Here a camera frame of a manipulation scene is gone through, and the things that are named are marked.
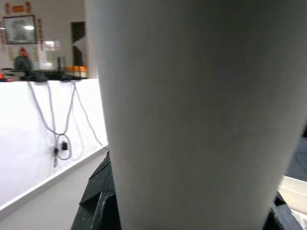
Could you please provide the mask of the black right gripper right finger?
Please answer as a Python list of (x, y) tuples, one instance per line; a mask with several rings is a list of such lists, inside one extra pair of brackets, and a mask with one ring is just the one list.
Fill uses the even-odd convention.
[(300, 223), (292, 215), (291, 209), (277, 192), (263, 230), (303, 230)]

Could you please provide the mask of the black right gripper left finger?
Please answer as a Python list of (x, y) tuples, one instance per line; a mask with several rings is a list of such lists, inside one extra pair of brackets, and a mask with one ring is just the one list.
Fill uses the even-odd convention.
[(71, 229), (121, 229), (109, 151), (88, 180)]

